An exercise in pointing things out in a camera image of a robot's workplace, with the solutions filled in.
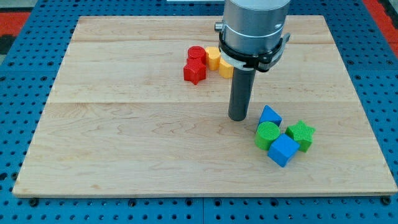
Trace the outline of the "black and white clamp mount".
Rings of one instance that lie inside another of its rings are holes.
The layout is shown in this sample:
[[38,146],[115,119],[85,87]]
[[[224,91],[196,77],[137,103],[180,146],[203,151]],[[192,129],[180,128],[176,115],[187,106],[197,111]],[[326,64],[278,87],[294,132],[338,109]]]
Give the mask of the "black and white clamp mount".
[[225,61],[242,70],[254,69],[259,72],[268,72],[282,58],[284,48],[290,39],[290,33],[281,37],[277,45],[264,54],[244,54],[228,47],[219,33],[219,50]]

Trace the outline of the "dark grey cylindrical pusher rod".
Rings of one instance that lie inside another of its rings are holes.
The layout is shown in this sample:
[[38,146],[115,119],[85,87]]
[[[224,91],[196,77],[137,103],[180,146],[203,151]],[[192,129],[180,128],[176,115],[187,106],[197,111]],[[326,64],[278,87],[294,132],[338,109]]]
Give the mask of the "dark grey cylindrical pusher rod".
[[228,108],[228,116],[233,121],[246,118],[255,73],[255,70],[234,68]]

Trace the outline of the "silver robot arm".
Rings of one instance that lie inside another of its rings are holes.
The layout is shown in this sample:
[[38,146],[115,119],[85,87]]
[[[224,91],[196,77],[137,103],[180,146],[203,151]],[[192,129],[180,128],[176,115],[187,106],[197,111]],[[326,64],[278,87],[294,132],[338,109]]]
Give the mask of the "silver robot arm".
[[221,58],[233,66],[228,116],[246,118],[256,72],[281,59],[290,34],[283,34],[290,0],[226,0],[219,33]]

